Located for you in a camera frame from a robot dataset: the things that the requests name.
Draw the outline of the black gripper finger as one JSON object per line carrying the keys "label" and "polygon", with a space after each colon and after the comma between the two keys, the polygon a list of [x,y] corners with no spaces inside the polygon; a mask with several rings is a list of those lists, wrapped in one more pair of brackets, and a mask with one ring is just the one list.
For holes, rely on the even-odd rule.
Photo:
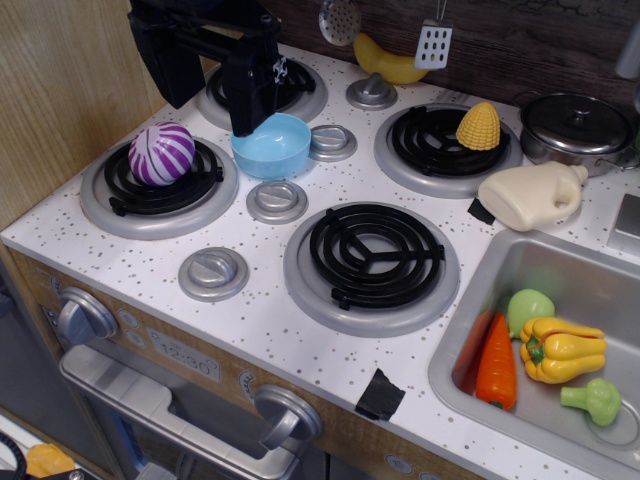
{"label": "black gripper finger", "polygon": [[276,111],[281,79],[287,74],[285,58],[276,52],[233,52],[223,62],[223,91],[233,134],[251,135]]}

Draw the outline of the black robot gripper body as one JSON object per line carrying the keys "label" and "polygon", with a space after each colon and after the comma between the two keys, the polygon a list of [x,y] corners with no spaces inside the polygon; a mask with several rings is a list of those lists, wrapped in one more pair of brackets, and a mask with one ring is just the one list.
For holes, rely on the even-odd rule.
{"label": "black robot gripper body", "polygon": [[258,1],[132,1],[129,25],[164,99],[183,106],[204,87],[200,59],[278,52],[280,21]]}

